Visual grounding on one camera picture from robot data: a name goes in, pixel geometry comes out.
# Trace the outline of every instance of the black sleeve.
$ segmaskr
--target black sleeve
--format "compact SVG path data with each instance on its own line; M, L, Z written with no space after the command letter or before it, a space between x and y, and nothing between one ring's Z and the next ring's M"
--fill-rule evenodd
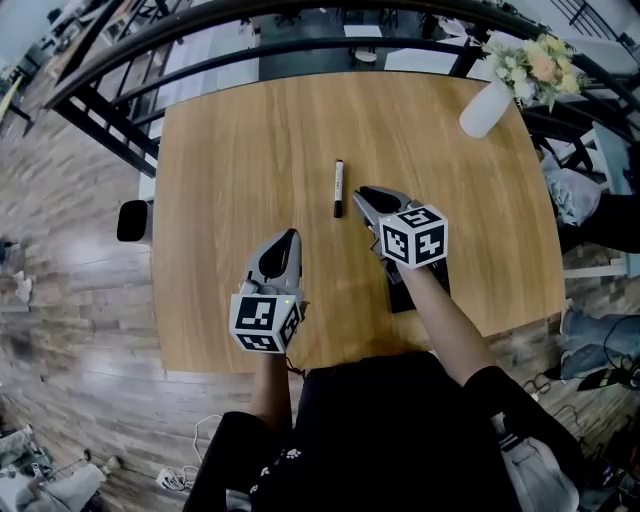
M260 470L275 455L275 442L264 421L228 412L204 456L184 512L226 510L227 489L249 494Z
M545 443L562 472L582 492L585 464L578 442L506 373L496 366L483 368L467 381L464 393L476 414L490 419L504 413L510 433Z

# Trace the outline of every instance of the white vase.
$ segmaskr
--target white vase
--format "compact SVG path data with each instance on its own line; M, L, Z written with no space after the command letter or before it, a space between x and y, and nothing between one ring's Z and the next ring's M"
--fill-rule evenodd
M460 126L472 137L480 139L503 116L513 100L513 92L502 81L494 80L471 100L460 114Z

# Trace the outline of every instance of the pink flower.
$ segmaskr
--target pink flower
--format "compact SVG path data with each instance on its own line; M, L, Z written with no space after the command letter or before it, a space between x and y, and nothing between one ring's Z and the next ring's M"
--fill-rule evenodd
M531 61L532 73L538 80L542 82L553 82L556 78L556 65L553 59L546 53L531 52L529 54Z

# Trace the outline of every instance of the wooden table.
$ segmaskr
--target wooden table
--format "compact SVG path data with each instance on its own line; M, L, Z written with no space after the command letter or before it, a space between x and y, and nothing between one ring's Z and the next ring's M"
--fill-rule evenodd
M427 348L415 311L392 315L361 185L395 188L449 218L451 294L483 335L560 311L560 244L524 122L511 106L484 139L458 124L482 83L417 73L312 75L256 83L168 109L160 147L153 281L168 370L246 372L229 301L253 251L302 236L310 306L290 347L298 367ZM335 160L345 212L333 218Z

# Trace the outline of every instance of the flower bouquet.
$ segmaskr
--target flower bouquet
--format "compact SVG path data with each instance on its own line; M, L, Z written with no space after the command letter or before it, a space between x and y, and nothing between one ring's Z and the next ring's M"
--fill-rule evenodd
M553 109L559 94L580 92L580 79L571 68L573 52L563 41L541 35L537 41L525 41L522 48L488 43L482 49L487 62L512 91L520 107L538 100Z

